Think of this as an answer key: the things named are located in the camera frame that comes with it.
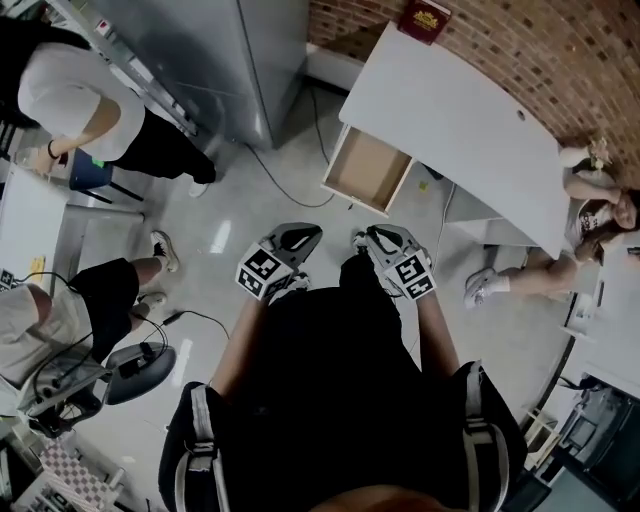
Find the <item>wooden drawer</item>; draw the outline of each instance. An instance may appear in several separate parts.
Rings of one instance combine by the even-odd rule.
[[[413,163],[409,155],[345,125],[322,187],[388,217]]]

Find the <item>hand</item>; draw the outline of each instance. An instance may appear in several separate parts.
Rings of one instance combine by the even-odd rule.
[[[621,197],[622,197],[622,190],[619,187],[613,187],[609,189],[608,201],[611,204],[618,204],[620,202]]]
[[[38,156],[34,162],[33,170],[40,176],[45,176],[51,172],[56,160],[57,159],[53,159],[49,156],[47,146],[42,146],[38,149]]]

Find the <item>bag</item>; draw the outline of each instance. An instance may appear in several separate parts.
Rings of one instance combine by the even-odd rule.
[[[463,425],[467,510],[498,511],[524,466],[520,429],[480,362],[460,368],[448,388],[447,412]],[[230,407],[212,388],[185,387],[160,463],[160,493],[170,512],[230,511],[218,435],[229,418]]]

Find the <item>brick wall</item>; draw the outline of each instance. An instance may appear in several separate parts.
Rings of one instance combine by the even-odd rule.
[[[441,0],[438,43],[525,105],[561,142],[602,134],[613,171],[640,189],[637,0]],[[309,40],[366,61],[406,0],[311,0]]]

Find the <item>red book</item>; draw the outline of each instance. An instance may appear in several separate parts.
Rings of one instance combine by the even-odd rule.
[[[398,29],[407,35],[431,44],[451,19],[451,11],[431,0],[413,0],[405,9]]]

